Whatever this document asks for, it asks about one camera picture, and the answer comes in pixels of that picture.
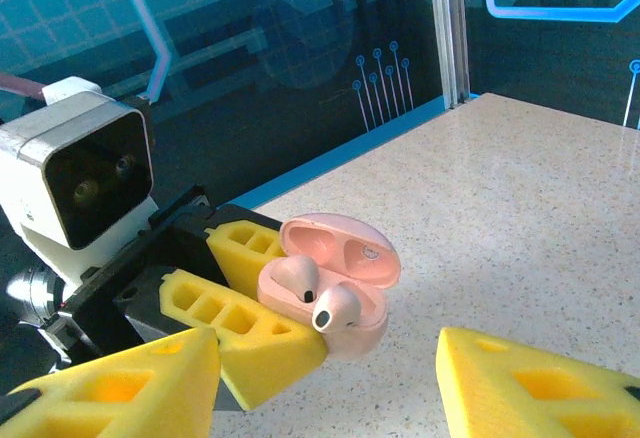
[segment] pink earbud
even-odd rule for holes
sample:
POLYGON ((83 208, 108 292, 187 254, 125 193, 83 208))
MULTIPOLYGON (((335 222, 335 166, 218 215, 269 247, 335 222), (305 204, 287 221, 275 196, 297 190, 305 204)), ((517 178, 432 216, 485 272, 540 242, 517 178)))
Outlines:
POLYGON ((318 265, 306 255, 283 258, 271 270, 271 278, 304 303, 316 299, 319 279, 318 265))
POLYGON ((358 324, 362 305, 354 292, 342 285, 326 289, 313 309, 313 327, 321 333, 343 331, 358 324))

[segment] table surface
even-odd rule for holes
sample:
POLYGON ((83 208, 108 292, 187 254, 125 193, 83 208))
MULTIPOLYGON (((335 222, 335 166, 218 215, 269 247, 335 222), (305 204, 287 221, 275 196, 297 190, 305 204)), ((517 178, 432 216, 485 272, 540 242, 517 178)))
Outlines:
POLYGON ((439 331, 462 326, 640 376, 640 134, 483 95, 260 207, 350 215, 403 263, 379 347, 326 362, 214 437, 448 437, 439 331))

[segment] pink earbud case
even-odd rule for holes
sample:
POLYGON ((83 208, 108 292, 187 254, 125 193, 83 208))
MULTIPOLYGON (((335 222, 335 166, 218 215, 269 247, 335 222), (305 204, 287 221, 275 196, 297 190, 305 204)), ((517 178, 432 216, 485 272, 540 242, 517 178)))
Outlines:
POLYGON ((303 303, 271 278, 269 262, 258 277, 258 300, 263 305, 311 326, 318 297, 340 284, 361 304, 356 326, 323 334, 334 359, 354 360, 373 350, 382 339, 388 321, 388 302, 382 289, 395 285, 401 265, 393 245, 372 226, 347 216, 314 213, 283 223, 280 242, 287 255, 307 255, 319 267, 318 290, 312 303, 303 303))

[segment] blue circuit pattern backdrop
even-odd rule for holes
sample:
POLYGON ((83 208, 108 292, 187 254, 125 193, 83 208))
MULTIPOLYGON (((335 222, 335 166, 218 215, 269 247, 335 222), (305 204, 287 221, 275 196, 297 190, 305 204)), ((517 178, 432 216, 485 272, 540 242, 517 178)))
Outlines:
POLYGON ((435 43, 430 0, 0 0, 0 70, 148 96, 156 168, 220 200, 441 95, 435 43))
POLYGON ((475 92, 640 129, 640 0, 466 4, 475 92))

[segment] camera lens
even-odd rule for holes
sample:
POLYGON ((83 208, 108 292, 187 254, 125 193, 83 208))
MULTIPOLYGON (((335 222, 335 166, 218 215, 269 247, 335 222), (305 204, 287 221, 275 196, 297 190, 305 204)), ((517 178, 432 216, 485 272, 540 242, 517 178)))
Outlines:
POLYGON ((98 196, 98 183, 95 180, 84 180, 73 192, 73 202, 79 206, 90 205, 98 196))
POLYGON ((131 155, 123 156, 116 163, 116 175, 118 178, 124 180, 129 177, 131 170, 133 169, 134 159, 131 155))

